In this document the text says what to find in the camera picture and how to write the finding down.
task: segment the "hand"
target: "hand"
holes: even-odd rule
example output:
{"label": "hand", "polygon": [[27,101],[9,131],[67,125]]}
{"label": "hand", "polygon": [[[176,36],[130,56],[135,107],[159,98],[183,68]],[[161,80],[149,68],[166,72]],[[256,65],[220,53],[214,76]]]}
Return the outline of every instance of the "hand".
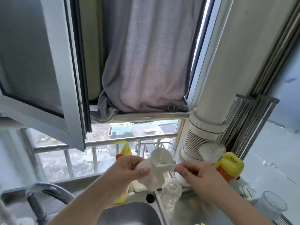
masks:
{"label": "hand", "polygon": [[178,172],[197,194],[210,203],[217,205],[224,194],[233,191],[216,168],[208,162],[185,161],[178,164],[174,171]]}
{"label": "hand", "polygon": [[150,173],[150,168],[134,170],[143,160],[135,155],[122,156],[95,181],[106,195],[105,203],[112,203],[132,181],[144,178]]}

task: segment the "forearm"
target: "forearm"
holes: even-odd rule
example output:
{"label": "forearm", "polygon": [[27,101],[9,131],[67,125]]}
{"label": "forearm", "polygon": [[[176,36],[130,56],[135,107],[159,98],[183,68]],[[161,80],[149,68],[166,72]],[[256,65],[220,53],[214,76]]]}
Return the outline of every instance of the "forearm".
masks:
{"label": "forearm", "polygon": [[105,208],[107,196],[96,180],[84,192],[70,202],[47,225],[94,225]]}
{"label": "forearm", "polygon": [[252,204],[242,198],[233,189],[224,192],[216,206],[235,225],[272,225]]}

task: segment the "sink drain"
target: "sink drain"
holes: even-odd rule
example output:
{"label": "sink drain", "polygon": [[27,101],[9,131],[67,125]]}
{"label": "sink drain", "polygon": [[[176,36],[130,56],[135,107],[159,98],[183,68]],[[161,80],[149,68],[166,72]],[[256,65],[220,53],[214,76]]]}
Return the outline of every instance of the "sink drain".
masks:
{"label": "sink drain", "polygon": [[155,201],[155,197],[153,194],[148,194],[146,196],[146,201],[149,203],[149,204],[152,204],[154,201]]}

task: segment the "glass cup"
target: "glass cup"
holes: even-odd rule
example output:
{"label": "glass cup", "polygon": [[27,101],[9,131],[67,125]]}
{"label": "glass cup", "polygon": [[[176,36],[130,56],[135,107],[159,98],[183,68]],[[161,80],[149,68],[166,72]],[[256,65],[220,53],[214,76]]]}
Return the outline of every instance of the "glass cup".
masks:
{"label": "glass cup", "polygon": [[254,207],[270,221],[287,211],[287,204],[284,200],[270,191],[263,192]]}
{"label": "glass cup", "polygon": [[174,178],[167,178],[161,187],[161,201],[165,209],[174,208],[182,194],[182,187],[179,181]]}

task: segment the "faucet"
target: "faucet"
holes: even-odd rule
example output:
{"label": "faucet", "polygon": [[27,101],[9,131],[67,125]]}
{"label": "faucet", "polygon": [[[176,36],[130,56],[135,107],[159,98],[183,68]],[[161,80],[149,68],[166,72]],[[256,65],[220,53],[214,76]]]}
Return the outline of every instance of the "faucet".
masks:
{"label": "faucet", "polygon": [[37,182],[30,186],[26,190],[26,197],[32,211],[37,217],[37,223],[39,225],[45,225],[48,222],[48,217],[44,208],[39,204],[37,198],[35,197],[35,193],[38,192],[43,192],[49,196],[52,196],[57,200],[60,200],[64,204],[70,203],[75,198],[72,193],[58,185],[45,182]]}

